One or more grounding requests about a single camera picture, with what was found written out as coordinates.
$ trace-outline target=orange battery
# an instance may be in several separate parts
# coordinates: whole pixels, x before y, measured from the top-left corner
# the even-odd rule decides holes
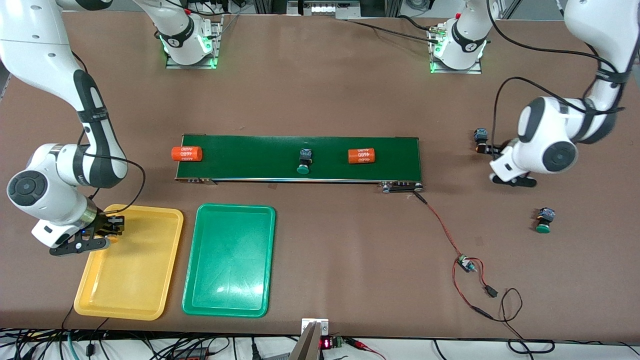
[[[372,147],[367,149],[349,149],[349,164],[366,164],[376,161],[376,152]]]
[[[175,146],[171,149],[171,159],[174,161],[200,161],[202,148],[199,146]]]

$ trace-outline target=table surface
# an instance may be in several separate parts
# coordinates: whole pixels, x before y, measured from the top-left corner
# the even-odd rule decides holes
[[[484,73],[430,74],[422,42],[324,17],[246,16],[229,32],[217,70],[165,70],[144,13],[66,13],[70,41],[100,86],[127,156],[147,170],[139,205],[184,213],[164,314],[153,322],[111,319],[107,329],[296,334],[300,320],[329,318],[354,336],[512,338],[470,310],[451,281],[455,252],[438,220],[408,194],[348,184],[182,184],[169,155],[183,133],[278,136],[418,136],[425,198],[458,247],[486,264],[500,293],[520,290],[512,325],[526,338],[640,340],[639,92],[631,81],[613,134],[581,145],[562,175],[534,189],[491,184],[488,157],[472,132],[491,126],[493,99],[508,76],[525,76],[577,97],[595,63],[527,51],[495,33]],[[371,20],[419,35],[399,19]],[[561,22],[501,22],[531,45],[586,51]],[[516,135],[520,110],[540,93],[508,85],[496,139]],[[41,144],[75,143],[75,111],[12,80],[0,103],[0,183]],[[99,206],[126,203],[141,177],[134,167]],[[180,308],[195,213],[204,202],[267,204],[278,213],[271,295],[259,319],[187,316]],[[531,227],[536,208],[557,211],[548,235]],[[0,197],[0,326],[57,328],[73,303],[86,254],[54,258],[32,238],[36,220]],[[477,275],[458,274],[468,299],[494,316]],[[510,298],[513,312],[517,299]],[[66,326],[103,319],[72,313]]]

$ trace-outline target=metal mounting plate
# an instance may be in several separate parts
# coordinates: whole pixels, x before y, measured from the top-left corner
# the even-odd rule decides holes
[[[301,326],[301,330],[300,330],[300,334],[302,334],[305,329],[307,328],[307,325],[309,325],[310,322],[319,322],[320,325],[322,326],[322,336],[327,336],[329,335],[329,319],[315,319],[315,318],[304,318],[302,319],[302,326]]]

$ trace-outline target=connector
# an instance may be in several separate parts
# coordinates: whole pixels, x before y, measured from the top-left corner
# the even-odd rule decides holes
[[[473,261],[469,260],[469,258],[464,254],[460,255],[460,257],[458,258],[458,264],[466,272],[477,271]]]
[[[365,348],[367,347],[367,345],[364,345],[363,343],[359,342],[358,340],[356,340],[354,338],[342,337],[342,339],[344,340],[345,344],[351,345],[352,347],[355,347],[358,350],[365,350]]]
[[[260,352],[258,351],[258,346],[253,343],[251,344],[252,358],[251,360],[262,360],[262,356],[260,356]]]
[[[88,356],[92,356],[95,354],[95,345],[92,343],[89,343],[89,345],[86,346],[86,349],[84,350],[84,354],[88,357]]]
[[[495,291],[494,288],[492,288],[489,285],[485,285],[484,289],[486,290],[487,295],[491,296],[491,297],[497,297],[498,296],[498,292]]]

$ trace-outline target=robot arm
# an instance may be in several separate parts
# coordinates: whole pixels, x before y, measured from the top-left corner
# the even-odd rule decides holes
[[[569,0],[564,14],[567,28],[592,45],[615,69],[600,63],[588,96],[565,99],[574,107],[553,97],[533,100],[520,114],[518,138],[510,141],[500,157],[490,163],[495,172],[494,183],[516,184],[519,177],[529,172],[566,171],[577,161],[575,143],[595,143],[611,132],[616,121],[614,111],[638,49],[639,3],[639,0]]]
[[[211,21],[197,14],[187,15],[183,8],[165,0],[133,0],[151,18],[158,29],[165,51],[181,65],[192,65],[212,51],[205,37],[211,35]]]
[[[71,104],[89,141],[89,145],[39,147],[27,168],[13,176],[7,187],[19,209],[40,219],[32,234],[50,247],[66,243],[89,225],[107,221],[77,186],[111,188],[127,173],[125,162],[111,159],[124,158],[124,153],[100,91],[75,62],[69,47],[60,5],[71,2],[58,1],[60,4],[55,0],[0,3],[0,58],[6,68],[25,83]],[[107,5],[103,0],[74,4],[83,8]]]
[[[486,0],[465,1],[459,17],[438,25],[445,31],[444,35],[436,35],[440,43],[433,53],[444,65],[455,70],[469,69],[482,56],[492,26]],[[498,16],[497,2],[492,2],[491,13],[494,18]]]

